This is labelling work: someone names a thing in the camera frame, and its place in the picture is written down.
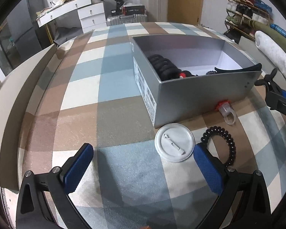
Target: barcode label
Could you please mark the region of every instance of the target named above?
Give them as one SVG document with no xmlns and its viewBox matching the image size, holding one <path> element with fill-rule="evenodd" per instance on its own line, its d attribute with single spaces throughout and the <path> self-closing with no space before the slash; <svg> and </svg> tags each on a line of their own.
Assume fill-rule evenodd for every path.
<svg viewBox="0 0 286 229">
<path fill-rule="evenodd" d="M 156 107 L 157 107 L 157 103 L 155 102 L 155 99 L 149 89 L 149 87 L 147 86 L 147 83 L 142 75 L 142 72 L 135 60 L 135 58 L 133 58 L 133 69 L 134 69 L 134 78 L 136 80 L 136 83 L 138 85 L 138 88 L 140 90 L 140 93 L 142 95 L 145 107 L 147 108 L 147 112 L 150 116 L 150 119 L 153 123 L 153 125 L 155 124 L 155 113 L 156 113 Z"/>
</svg>

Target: white plastic disc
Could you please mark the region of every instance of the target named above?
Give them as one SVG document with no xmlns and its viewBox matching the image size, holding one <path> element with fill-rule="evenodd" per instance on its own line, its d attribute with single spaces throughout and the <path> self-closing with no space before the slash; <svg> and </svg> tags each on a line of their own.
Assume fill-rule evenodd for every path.
<svg viewBox="0 0 286 229">
<path fill-rule="evenodd" d="M 159 155 L 174 163 L 182 162 L 189 158 L 193 153 L 194 145 L 195 140 L 191 131 L 178 123 L 171 123 L 161 127 L 155 137 L 155 147 Z"/>
</svg>

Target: checkered tablecloth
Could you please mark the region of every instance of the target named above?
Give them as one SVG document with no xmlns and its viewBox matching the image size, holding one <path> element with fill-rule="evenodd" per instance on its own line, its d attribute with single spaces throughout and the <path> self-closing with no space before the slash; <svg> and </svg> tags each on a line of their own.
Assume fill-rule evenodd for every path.
<svg viewBox="0 0 286 229">
<path fill-rule="evenodd" d="M 185 24 L 97 29 L 57 50 L 28 105 L 19 148 L 24 154 L 22 173 L 48 172 L 63 165 L 84 142 L 94 146 L 93 161 L 69 195 L 92 228 L 194 228 L 216 199 L 193 157 L 170 163 L 154 146 L 156 130 L 134 80 L 130 37 L 165 33 L 220 38 L 238 48 L 214 30 Z M 218 112 L 181 123 L 192 131 L 196 143 L 208 127 L 226 128 L 236 144 L 236 169 L 263 172 L 273 211 L 286 191 L 286 117 L 270 111 L 264 97 L 264 87 L 254 87 L 246 99 L 234 103 L 238 116 L 234 126 Z M 209 150 L 223 162 L 228 157 L 220 137 L 210 141 Z M 234 211 L 232 207 L 227 221 Z"/>
</svg>

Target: wooden door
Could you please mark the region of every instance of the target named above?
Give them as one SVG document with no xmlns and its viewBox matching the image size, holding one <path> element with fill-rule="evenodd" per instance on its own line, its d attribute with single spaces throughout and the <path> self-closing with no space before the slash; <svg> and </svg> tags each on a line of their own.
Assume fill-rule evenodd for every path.
<svg viewBox="0 0 286 229">
<path fill-rule="evenodd" d="M 197 25 L 203 0 L 168 0 L 168 21 Z"/>
</svg>

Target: silver bolt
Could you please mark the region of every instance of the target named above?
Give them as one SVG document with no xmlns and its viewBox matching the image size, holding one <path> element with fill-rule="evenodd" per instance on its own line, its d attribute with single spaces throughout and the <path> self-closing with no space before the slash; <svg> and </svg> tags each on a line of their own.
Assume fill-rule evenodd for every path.
<svg viewBox="0 0 286 229">
<path fill-rule="evenodd" d="M 24 175 L 25 175 L 26 177 L 29 177 L 31 174 L 32 174 L 32 172 L 31 172 L 30 170 L 28 170 L 27 172 L 25 172 Z"/>
<path fill-rule="evenodd" d="M 228 170 L 229 172 L 234 172 L 234 171 L 235 171 L 235 169 L 234 169 L 233 167 L 231 167 L 231 166 L 228 166 L 228 167 L 227 167 L 227 170 Z"/>
<path fill-rule="evenodd" d="M 56 166 L 52 169 L 53 173 L 57 173 L 58 171 L 60 171 L 60 167 Z"/>
<path fill-rule="evenodd" d="M 255 174 L 257 174 L 260 177 L 262 175 L 262 172 L 260 170 L 256 170 Z"/>
</svg>

